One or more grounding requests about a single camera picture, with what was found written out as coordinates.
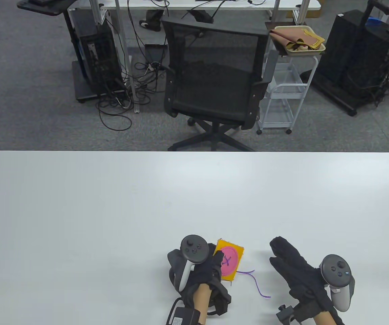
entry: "vr controller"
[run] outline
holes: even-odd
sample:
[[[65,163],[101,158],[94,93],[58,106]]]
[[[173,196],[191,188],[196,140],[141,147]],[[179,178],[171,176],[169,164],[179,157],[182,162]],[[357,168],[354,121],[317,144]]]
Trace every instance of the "vr controller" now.
[[[331,302],[334,307],[339,311],[347,311],[350,308],[355,287],[350,266],[339,255],[330,254],[324,257],[320,270],[326,287],[330,286]],[[295,319],[295,312],[291,306],[282,305],[279,310],[276,316],[282,324],[289,325]]]
[[[204,263],[210,254],[207,241],[198,235],[184,237],[180,250],[187,262],[183,268],[174,270],[175,279],[173,285],[178,292],[184,290],[190,272],[195,269],[195,265]]]

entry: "forearm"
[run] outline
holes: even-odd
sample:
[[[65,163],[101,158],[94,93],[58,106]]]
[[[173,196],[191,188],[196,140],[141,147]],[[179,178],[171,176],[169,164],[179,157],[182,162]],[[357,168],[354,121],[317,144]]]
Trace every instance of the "forearm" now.
[[[211,289],[210,286],[202,283],[199,289],[193,295],[194,309],[199,310],[201,316],[199,323],[205,325],[207,321],[208,305],[210,304]]]
[[[323,311],[313,318],[316,325],[336,325],[333,317],[328,311]]]

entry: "pink circle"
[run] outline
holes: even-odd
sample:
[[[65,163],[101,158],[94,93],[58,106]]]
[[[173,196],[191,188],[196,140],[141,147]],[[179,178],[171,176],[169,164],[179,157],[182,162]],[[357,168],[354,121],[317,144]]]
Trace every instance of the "pink circle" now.
[[[238,266],[238,253],[232,246],[225,246],[220,250],[224,255],[221,265],[222,276],[226,277],[236,271]]]

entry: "person's leg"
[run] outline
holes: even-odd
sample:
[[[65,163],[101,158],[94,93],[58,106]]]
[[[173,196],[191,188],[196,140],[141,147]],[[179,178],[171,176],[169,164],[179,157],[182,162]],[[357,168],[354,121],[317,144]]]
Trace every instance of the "person's leg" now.
[[[213,17],[211,17],[205,10],[187,10],[187,11],[199,23],[210,23],[210,24],[212,24],[214,22]]]
[[[160,19],[163,16],[164,10],[147,10],[146,19],[139,20],[139,25],[143,28],[153,31],[160,31]]]

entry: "tray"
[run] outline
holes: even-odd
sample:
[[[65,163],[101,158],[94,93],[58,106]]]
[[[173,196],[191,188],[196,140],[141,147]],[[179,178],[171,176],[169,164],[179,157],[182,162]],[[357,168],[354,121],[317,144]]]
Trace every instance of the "tray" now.
[[[280,29],[280,28],[301,28],[301,29],[307,29],[308,31],[314,33],[313,29],[306,25],[276,26],[274,29]],[[317,50],[297,51],[297,50],[288,50],[287,48],[285,50],[286,53],[288,53],[288,55],[290,56],[315,56],[323,53],[326,50],[326,46],[322,43],[320,45],[320,48],[318,48]]]

